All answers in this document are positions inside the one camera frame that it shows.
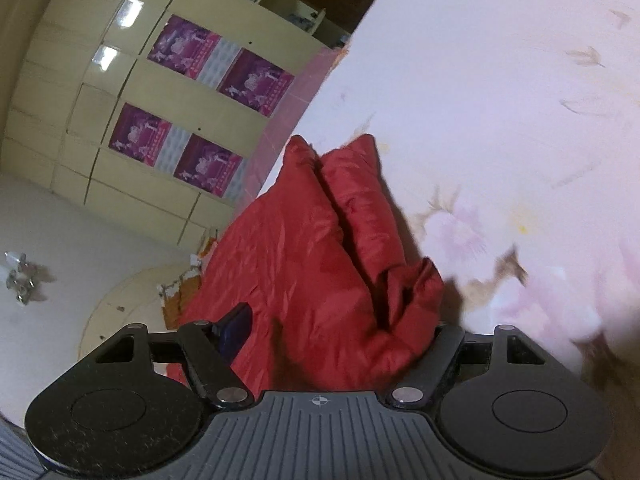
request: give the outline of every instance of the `white crosshair logo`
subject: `white crosshair logo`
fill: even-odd
[[[316,406],[324,406],[326,403],[329,402],[329,399],[327,399],[326,397],[323,397],[322,395],[318,395],[318,396],[315,396],[313,399],[311,399],[311,402],[314,403]]]

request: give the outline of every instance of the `red garment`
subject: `red garment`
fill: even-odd
[[[406,264],[379,177],[371,136],[320,159],[294,136],[276,184],[220,241],[181,322],[249,303],[232,368],[255,396],[385,388],[430,345],[444,285],[427,258]]]

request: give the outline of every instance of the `orange fabric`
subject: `orange fabric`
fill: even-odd
[[[220,241],[181,321],[249,303],[232,368],[254,395],[385,388],[430,345],[442,279],[427,258],[406,264],[379,177],[371,136],[321,159],[294,136],[276,184]]]

